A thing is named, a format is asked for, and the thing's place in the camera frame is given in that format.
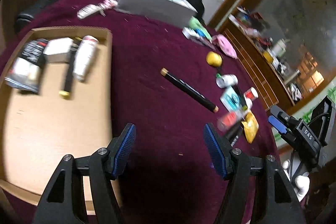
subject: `black pen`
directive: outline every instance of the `black pen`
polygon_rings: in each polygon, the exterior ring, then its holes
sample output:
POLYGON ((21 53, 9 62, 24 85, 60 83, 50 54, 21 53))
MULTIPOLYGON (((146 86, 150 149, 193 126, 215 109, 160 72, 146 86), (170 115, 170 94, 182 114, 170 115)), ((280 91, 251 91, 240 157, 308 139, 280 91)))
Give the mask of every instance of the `black pen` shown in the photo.
POLYGON ((76 59, 76 53, 77 53, 78 45, 76 43, 73 43, 70 48, 70 57, 69 57, 69 66, 67 70, 67 74, 64 79, 64 85, 63 89, 59 91, 59 95, 64 99, 70 99, 71 97, 71 91, 72 91, 72 82, 73 82, 73 75, 72 72, 74 70, 74 63, 76 59))
POLYGON ((232 127, 230 127, 226 131, 226 133, 224 135, 228 139, 228 141, 230 142, 231 146, 234 146, 234 144, 236 143, 238 138, 244 132, 244 129, 243 129, 243 126, 242 126, 242 121, 244 121, 244 119, 240 119, 238 122, 236 122, 232 127))
POLYGON ((181 79, 169 73, 165 68, 162 68, 161 74, 174 86, 178 87, 180 90, 187 93, 190 97, 199 102, 202 106, 206 107, 207 109, 215 113, 218 111, 218 106, 210 102, 207 98, 205 98, 202 94, 200 94, 186 82, 182 81, 181 79))

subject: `yellow ball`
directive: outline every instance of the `yellow ball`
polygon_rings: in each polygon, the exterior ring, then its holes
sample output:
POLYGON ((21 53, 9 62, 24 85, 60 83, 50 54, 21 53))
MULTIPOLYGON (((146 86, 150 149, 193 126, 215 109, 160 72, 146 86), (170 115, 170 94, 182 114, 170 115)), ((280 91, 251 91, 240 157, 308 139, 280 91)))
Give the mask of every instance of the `yellow ball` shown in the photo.
POLYGON ((215 52, 209 52, 207 54, 207 62, 210 66, 220 67, 222 64, 222 57, 215 52))

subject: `table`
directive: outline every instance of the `table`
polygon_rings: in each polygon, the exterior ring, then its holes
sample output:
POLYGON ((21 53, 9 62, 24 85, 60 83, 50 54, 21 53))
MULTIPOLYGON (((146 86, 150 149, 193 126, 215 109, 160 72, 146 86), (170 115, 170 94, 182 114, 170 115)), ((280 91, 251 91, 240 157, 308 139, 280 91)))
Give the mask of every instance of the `table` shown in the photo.
MULTIPOLYGON (((212 167, 202 130, 207 122, 216 124, 227 111, 219 100, 223 90, 215 83, 217 71, 206 63, 210 49, 187 40, 181 29, 141 16, 108 10, 106 17, 94 15, 82 21, 77 19, 80 8, 101 1, 60 0, 23 29, 19 38, 29 29, 43 26, 71 24, 110 29, 113 34, 110 102, 113 135, 119 135, 128 122, 137 127, 128 166, 119 178, 125 221, 213 223, 227 182, 222 181, 212 167), (219 106, 219 112, 210 112, 168 82, 160 74, 163 67, 219 106)), ((1 60, 14 47, 15 44, 8 48, 1 60)), ((224 56, 223 73, 235 74, 243 91, 253 85, 238 60, 224 56)), ((252 144, 239 138, 236 147, 248 155, 273 154, 278 158, 260 100, 254 102, 252 111, 259 122, 259 132, 252 144)), ((251 215, 253 194, 251 180, 243 219, 246 222, 251 215)))

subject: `cardboard box tray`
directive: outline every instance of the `cardboard box tray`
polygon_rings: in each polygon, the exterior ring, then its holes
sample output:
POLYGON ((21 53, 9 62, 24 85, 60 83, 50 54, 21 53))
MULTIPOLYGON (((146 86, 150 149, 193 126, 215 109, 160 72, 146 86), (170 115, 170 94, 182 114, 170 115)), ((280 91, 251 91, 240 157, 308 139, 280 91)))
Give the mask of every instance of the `cardboard box tray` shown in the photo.
MULTIPOLYGON (((33 29, 23 38, 0 76, 0 186, 4 190, 37 205, 64 155, 88 156, 108 145, 112 138, 111 56, 112 34, 108 29, 47 27, 33 29), (26 42, 85 35, 96 37, 100 43, 85 83, 73 81, 72 100, 58 94, 67 64, 46 64, 40 95, 24 95, 4 82, 26 42)), ((84 194, 87 211, 93 214, 88 177, 84 177, 84 194)))

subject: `pink toy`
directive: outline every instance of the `pink toy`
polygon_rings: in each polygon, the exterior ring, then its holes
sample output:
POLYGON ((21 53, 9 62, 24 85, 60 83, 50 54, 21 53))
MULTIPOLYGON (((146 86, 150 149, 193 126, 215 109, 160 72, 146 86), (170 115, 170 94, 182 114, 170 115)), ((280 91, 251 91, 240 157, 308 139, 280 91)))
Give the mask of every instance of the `pink toy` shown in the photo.
POLYGON ((234 59, 238 59, 237 53, 229 40, 222 34, 215 35, 212 37, 212 43, 217 44, 222 52, 224 52, 227 56, 232 57, 234 59))
POLYGON ((103 10, 112 9, 117 5, 118 2, 116 0, 104 0, 102 3, 98 4, 98 6, 101 7, 103 10))

